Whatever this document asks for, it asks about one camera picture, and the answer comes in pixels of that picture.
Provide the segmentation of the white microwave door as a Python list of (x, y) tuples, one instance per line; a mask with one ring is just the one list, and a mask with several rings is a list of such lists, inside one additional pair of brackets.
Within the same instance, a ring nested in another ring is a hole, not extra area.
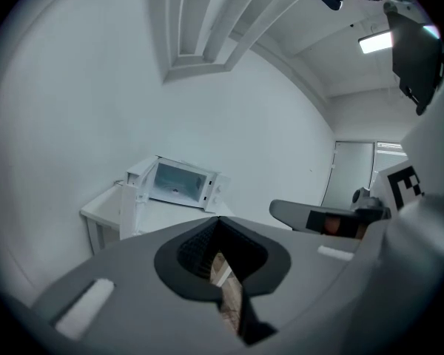
[(152, 156), (130, 167), (121, 188), (120, 240), (138, 234), (139, 222), (149, 200), (159, 157)]

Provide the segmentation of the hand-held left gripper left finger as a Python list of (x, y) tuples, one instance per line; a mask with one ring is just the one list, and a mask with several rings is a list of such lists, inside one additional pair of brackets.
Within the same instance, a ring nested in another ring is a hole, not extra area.
[(122, 240), (100, 251), (50, 285), (32, 310), (53, 325), (97, 279), (115, 288), (79, 350), (108, 355), (229, 355), (244, 349), (213, 302), (186, 300), (161, 282), (154, 267), (168, 240), (212, 219), (200, 219)]

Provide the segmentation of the rectangular ceiling light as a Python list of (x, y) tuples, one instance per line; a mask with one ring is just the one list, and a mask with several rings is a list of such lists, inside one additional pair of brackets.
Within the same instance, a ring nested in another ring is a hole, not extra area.
[(393, 47), (393, 40), (389, 30), (375, 33), (358, 40), (363, 54), (374, 53)]

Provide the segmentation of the white microwave oven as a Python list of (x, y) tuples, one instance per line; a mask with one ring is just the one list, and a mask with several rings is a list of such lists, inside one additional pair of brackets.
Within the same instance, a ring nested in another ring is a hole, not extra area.
[(220, 172), (159, 157), (150, 198), (216, 213), (229, 188), (230, 178)]

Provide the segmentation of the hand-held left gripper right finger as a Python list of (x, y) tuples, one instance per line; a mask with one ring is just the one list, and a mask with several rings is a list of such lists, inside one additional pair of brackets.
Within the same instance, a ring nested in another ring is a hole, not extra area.
[(223, 319), (245, 345), (273, 336), (320, 297), (359, 245), (358, 239), (220, 217), (217, 286)]

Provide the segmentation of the window with blinds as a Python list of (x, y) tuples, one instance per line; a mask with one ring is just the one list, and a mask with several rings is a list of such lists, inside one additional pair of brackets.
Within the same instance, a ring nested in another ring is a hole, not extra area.
[(376, 142), (376, 153), (381, 155), (406, 157), (406, 153), (402, 146), (399, 143), (392, 142)]

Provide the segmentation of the frosted glass door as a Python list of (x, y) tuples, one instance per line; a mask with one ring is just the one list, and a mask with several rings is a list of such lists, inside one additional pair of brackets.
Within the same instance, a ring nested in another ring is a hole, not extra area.
[(368, 188), (374, 162), (374, 144), (337, 141), (322, 207), (350, 209), (359, 188)]

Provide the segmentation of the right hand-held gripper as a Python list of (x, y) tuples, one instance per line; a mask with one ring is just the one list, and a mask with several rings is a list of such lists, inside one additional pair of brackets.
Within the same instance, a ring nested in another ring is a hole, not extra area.
[[(374, 172), (371, 187), (362, 187), (352, 196), (351, 210), (368, 219), (387, 220), (423, 195), (413, 166), (397, 164)], [(345, 238), (358, 236), (359, 217), (351, 211), (273, 200), (269, 212), (293, 231)]]

